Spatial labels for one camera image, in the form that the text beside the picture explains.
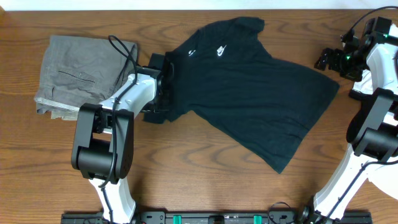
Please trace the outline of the black Nike t-shirt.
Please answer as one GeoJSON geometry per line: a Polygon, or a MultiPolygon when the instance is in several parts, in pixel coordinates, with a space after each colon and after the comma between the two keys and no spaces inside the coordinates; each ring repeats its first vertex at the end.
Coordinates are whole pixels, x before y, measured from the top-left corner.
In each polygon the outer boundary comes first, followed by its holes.
{"type": "Polygon", "coordinates": [[[167,52],[169,102],[144,120],[173,122],[193,111],[281,173],[339,84],[272,57],[258,38],[264,26],[257,17],[214,22],[167,52]]]}

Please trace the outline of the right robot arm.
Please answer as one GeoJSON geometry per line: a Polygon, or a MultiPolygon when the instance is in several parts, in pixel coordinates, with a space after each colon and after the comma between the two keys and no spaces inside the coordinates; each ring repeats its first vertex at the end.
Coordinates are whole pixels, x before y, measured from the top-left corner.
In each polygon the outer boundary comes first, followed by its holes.
{"type": "Polygon", "coordinates": [[[314,67],[333,70],[361,82],[371,74],[372,93],[349,124],[344,158],[321,191],[295,219],[296,223],[372,223],[370,212],[347,211],[368,180],[397,198],[397,27],[390,19],[366,22],[362,36],[350,29],[341,36],[343,49],[323,50],[314,67]]]}

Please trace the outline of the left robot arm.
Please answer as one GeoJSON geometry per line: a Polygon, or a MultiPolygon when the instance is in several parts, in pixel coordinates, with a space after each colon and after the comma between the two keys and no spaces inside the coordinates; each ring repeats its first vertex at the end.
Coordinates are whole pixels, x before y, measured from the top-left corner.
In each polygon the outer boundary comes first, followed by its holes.
{"type": "Polygon", "coordinates": [[[149,64],[137,67],[107,100],[80,107],[71,163],[95,188],[104,212],[100,217],[79,216],[76,222],[134,223],[136,202],[127,181],[134,155],[134,120],[139,113],[167,110],[173,72],[166,56],[152,54],[149,64]]]}

